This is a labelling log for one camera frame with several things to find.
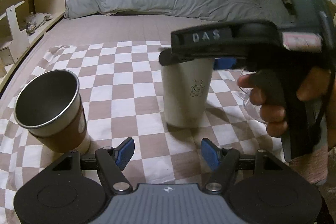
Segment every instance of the cup rim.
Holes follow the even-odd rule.
[[[43,76],[43,75],[46,75],[46,74],[48,74],[48,73],[56,72],[56,71],[62,71],[62,72],[70,73],[70,74],[74,77],[74,79],[76,80],[76,91],[75,91],[75,93],[74,93],[74,95],[73,95],[73,97],[72,97],[70,103],[69,103],[69,104],[68,104],[68,105],[67,105],[67,106],[66,106],[66,107],[65,107],[65,108],[58,114],[58,115],[56,115],[55,117],[53,117],[51,120],[49,120],[49,121],[47,121],[47,122],[44,122],[44,123],[42,123],[42,124],[38,124],[38,125],[36,125],[36,126],[28,126],[28,125],[25,125],[25,124],[21,123],[21,122],[18,120],[18,118],[16,117],[16,104],[17,104],[18,99],[20,98],[21,93],[25,90],[25,88],[26,88],[31,82],[33,82],[33,81],[36,80],[37,78],[39,78],[39,77],[41,77],[41,76]],[[35,77],[34,79],[30,80],[27,84],[25,84],[25,86],[22,88],[22,90],[20,91],[20,93],[19,93],[18,96],[16,97],[15,104],[14,104],[14,119],[16,120],[16,122],[17,122],[21,127],[25,128],[25,129],[28,129],[28,130],[29,130],[29,129],[38,129],[38,128],[45,127],[45,126],[51,124],[52,122],[54,122],[55,120],[57,120],[59,117],[61,117],[61,115],[62,115],[64,112],[66,112],[66,111],[69,109],[69,107],[73,104],[73,102],[74,102],[75,99],[77,98],[78,94],[79,94],[79,79],[78,79],[77,75],[75,75],[72,71],[67,70],[67,69],[55,69],[55,70],[50,70],[50,71],[44,72],[44,73],[38,75],[37,77]]]

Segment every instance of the stainless steel cup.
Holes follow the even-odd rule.
[[[16,99],[14,117],[55,152],[88,150],[90,138],[86,133],[79,80],[71,71],[52,70],[31,80]]]

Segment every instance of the white paper cup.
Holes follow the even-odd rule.
[[[195,59],[161,67],[167,124],[180,128],[200,125],[213,64],[214,59]]]

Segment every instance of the gray gripper base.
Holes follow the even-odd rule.
[[[223,197],[199,190],[198,184],[139,184],[128,195],[112,198],[91,224],[247,224]]]

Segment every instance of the metal screw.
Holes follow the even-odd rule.
[[[205,188],[211,192],[218,192],[222,189],[222,185],[217,182],[210,182],[205,186]]]
[[[127,182],[117,182],[113,184],[113,188],[120,192],[126,191],[129,187],[130,186]]]

